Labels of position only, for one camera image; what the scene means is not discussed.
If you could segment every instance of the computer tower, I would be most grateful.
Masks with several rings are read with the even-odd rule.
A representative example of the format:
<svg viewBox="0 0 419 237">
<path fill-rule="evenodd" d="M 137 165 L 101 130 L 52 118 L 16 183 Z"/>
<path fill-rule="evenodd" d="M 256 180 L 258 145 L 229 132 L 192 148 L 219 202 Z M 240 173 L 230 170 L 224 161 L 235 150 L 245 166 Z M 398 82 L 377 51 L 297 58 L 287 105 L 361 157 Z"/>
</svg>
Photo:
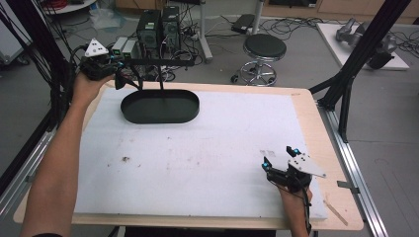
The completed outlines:
<svg viewBox="0 0 419 237">
<path fill-rule="evenodd" d="M 181 49 L 181 30 L 179 23 L 179 7 L 163 8 L 163 30 L 166 38 L 166 47 L 173 51 Z"/>
<path fill-rule="evenodd" d="M 162 33 L 160 10 L 144 10 L 136 27 L 141 47 L 146 50 L 156 49 L 158 51 L 162 42 Z"/>
</svg>

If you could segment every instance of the human arm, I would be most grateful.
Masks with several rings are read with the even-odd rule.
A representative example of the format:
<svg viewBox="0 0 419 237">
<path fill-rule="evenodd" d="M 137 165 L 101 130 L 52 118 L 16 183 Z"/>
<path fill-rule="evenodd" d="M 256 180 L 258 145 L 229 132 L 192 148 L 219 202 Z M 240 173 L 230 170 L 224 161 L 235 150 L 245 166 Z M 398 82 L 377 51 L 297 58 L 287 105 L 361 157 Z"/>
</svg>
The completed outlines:
<svg viewBox="0 0 419 237">
<path fill-rule="evenodd" d="M 45 152 L 32 184 L 21 237 L 41 233 L 70 235 L 77 197 L 83 119 L 99 89 L 111 78 L 91 81 L 83 73 L 77 75 L 71 106 Z"/>
<path fill-rule="evenodd" d="M 286 187 L 278 187 L 283 200 L 284 211 L 290 222 L 290 230 L 293 237 L 307 237 L 305 226 L 305 206 L 303 202 L 303 192 L 299 191 L 291 194 Z M 310 189 L 306 190 L 308 201 L 311 201 L 312 193 Z"/>
</svg>

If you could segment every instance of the gray floor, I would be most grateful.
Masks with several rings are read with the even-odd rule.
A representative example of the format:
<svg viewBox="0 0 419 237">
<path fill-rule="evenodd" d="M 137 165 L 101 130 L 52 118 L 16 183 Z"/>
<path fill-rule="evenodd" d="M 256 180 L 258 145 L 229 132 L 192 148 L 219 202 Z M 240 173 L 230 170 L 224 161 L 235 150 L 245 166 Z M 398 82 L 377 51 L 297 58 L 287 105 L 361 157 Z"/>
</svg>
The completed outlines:
<svg viewBox="0 0 419 237">
<path fill-rule="evenodd" d="M 63 20 L 73 24 L 86 18 L 87 13 L 80 12 Z M 209 26 L 221 21 L 221 18 L 209 20 Z M 72 35 L 69 41 L 75 47 L 96 38 L 106 45 L 117 36 L 132 34 L 135 27 L 136 22 L 124 21 L 120 29 L 95 32 L 86 23 L 76 27 L 78 36 Z M 229 26 L 220 24 L 217 28 Z M 409 33 L 419 28 L 398 30 Z M 231 34 L 229 30 L 213 33 Z M 208 38 L 212 63 L 176 71 L 175 82 L 230 84 L 230 77 L 249 61 L 242 50 L 244 40 L 245 37 Z M 286 56 L 272 63 L 279 73 L 277 87 L 308 89 L 332 77 L 340 68 L 316 30 L 297 30 L 286 44 Z M 353 85 L 348 138 L 389 236 L 418 236 L 419 203 L 415 200 L 419 199 L 419 188 L 414 182 L 419 180 L 419 59 L 400 50 L 397 53 L 411 67 L 409 70 L 359 73 Z M 49 98 L 48 88 L 33 65 L 2 68 L 0 76 L 0 172 L 3 173 L 43 118 Z M 13 212 L 14 208 L 0 222 L 0 236 L 18 235 L 20 225 L 13 222 Z M 111 230 L 111 226 L 76 225 L 72 236 L 108 236 Z M 368 227 L 357 232 L 320 232 L 320 236 L 370 235 Z M 278 236 L 290 234 L 279 231 Z"/>
</svg>

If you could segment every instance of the round stool seat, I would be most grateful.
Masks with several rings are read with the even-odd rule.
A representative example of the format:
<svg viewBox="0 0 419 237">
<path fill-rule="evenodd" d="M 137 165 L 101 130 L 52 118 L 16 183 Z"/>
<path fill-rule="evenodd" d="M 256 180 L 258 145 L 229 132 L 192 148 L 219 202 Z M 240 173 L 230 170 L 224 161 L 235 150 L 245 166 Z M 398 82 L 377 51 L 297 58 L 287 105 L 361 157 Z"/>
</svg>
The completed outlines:
<svg viewBox="0 0 419 237">
<path fill-rule="evenodd" d="M 243 49 L 253 58 L 264 61 L 278 61 L 286 53 L 287 46 L 276 37 L 257 34 L 246 39 Z"/>
</svg>

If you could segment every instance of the black metal pole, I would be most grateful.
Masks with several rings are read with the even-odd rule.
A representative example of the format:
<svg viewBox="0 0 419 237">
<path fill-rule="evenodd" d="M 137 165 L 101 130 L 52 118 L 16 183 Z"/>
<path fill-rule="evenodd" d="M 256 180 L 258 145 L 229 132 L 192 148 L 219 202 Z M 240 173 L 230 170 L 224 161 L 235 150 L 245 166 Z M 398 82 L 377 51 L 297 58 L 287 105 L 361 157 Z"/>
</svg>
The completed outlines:
<svg viewBox="0 0 419 237">
<path fill-rule="evenodd" d="M 62 97 L 62 95 L 65 94 L 65 90 L 68 89 L 68 62 L 46 26 L 42 15 L 40 15 L 40 12 L 36 8 L 35 4 L 40 4 L 39 0 L 6 1 L 31 37 L 35 48 L 45 59 L 45 67 L 48 67 L 46 73 L 49 73 L 49 86 L 51 88 L 50 96 L 52 111 L 50 127 L 54 127 L 61 122 L 63 115 L 65 115 L 66 110 L 68 109 L 67 105 L 63 105 L 67 103 L 66 98 Z M 29 52 L 29 55 L 33 54 L 30 48 L 26 46 L 23 46 L 23 48 Z"/>
<path fill-rule="evenodd" d="M 364 35 L 355 46 L 342 69 L 331 79 L 312 88 L 312 94 L 329 87 L 326 95 L 318 101 L 320 107 L 333 111 L 343 96 L 342 111 L 339 117 L 339 133 L 345 142 L 352 84 L 364 64 L 374 55 L 376 47 L 385 37 L 411 0 L 386 0 L 370 23 Z"/>
</svg>

